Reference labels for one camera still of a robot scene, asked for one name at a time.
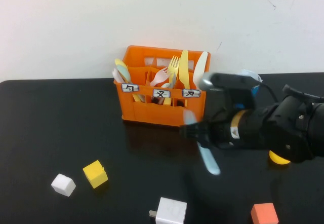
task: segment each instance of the yellow object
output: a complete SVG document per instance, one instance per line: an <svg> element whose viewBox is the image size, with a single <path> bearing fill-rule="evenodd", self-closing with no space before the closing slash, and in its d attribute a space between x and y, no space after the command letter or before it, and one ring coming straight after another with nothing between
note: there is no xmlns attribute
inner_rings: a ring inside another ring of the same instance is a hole
<svg viewBox="0 0 324 224"><path fill-rule="evenodd" d="M275 154L272 151L269 152L269 157L274 163L279 164L279 165L285 165L285 164L290 163L290 161L278 156L277 154Z"/></svg>
<svg viewBox="0 0 324 224"><path fill-rule="evenodd" d="M115 58L115 64L116 64L116 66L121 65L121 66L127 68L126 64L123 61L121 61L119 58Z"/></svg>
<svg viewBox="0 0 324 224"><path fill-rule="evenodd" d="M107 173L98 160L83 168L83 172L94 189L108 180Z"/></svg>
<svg viewBox="0 0 324 224"><path fill-rule="evenodd" d="M179 63L179 80L184 85L185 89L190 89L189 82L189 68L188 68L188 50L183 50L180 63Z"/></svg>
<svg viewBox="0 0 324 224"><path fill-rule="evenodd" d="M173 58L171 59L171 61L169 63L168 71L170 71L170 73L171 73L171 75L169 77L169 83L170 84L173 81L174 73L176 74L176 78L175 79L177 79L178 70L179 70L179 61L178 60L179 60L179 57L173 56ZM163 105L171 105L171 101L172 101L171 98L165 98L164 99L164 102L163 102Z"/></svg>
<svg viewBox="0 0 324 224"><path fill-rule="evenodd" d="M115 58L115 64L116 64L116 66L117 65L121 65L121 66L123 66L123 67L125 67L127 69L127 65L123 61L121 61L119 58ZM125 83L129 83L129 81L121 73L119 73L119 74L123 78L123 80L125 81ZM133 94L133 99L135 101L141 101L141 99L139 98L139 96L136 95L136 94Z"/></svg>

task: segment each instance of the yellow ring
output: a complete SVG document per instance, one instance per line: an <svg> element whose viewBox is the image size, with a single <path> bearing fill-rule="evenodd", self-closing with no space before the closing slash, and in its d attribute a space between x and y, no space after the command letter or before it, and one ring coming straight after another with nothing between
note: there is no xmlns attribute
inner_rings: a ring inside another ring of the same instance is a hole
<svg viewBox="0 0 324 224"><path fill-rule="evenodd" d="M269 151L269 157L274 163L279 164L279 165L286 165L286 164L290 163L290 161L278 156L277 154L275 154L272 151Z"/></svg>

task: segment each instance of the yellow cube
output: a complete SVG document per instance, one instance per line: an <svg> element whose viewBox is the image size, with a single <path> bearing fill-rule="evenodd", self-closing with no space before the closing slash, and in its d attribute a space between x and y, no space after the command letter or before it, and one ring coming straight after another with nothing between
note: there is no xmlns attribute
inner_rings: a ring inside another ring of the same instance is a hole
<svg viewBox="0 0 324 224"><path fill-rule="evenodd" d="M94 189L108 180L107 173L98 160L86 166L83 172Z"/></svg>

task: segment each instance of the white wall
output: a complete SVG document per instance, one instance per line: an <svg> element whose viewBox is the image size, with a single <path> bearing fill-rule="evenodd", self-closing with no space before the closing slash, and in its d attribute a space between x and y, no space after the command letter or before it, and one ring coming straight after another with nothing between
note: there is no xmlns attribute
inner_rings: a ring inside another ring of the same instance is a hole
<svg viewBox="0 0 324 224"><path fill-rule="evenodd" d="M0 0L0 81L110 77L128 45L206 50L217 71L324 71L323 18L324 0Z"/></svg>

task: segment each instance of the white power adapter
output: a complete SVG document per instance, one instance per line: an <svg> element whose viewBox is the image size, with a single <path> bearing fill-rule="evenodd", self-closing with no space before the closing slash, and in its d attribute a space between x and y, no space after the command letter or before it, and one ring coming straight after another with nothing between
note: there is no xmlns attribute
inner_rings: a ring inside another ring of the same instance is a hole
<svg viewBox="0 0 324 224"><path fill-rule="evenodd" d="M150 210L156 224L183 224L187 203L161 197L157 211Z"/></svg>

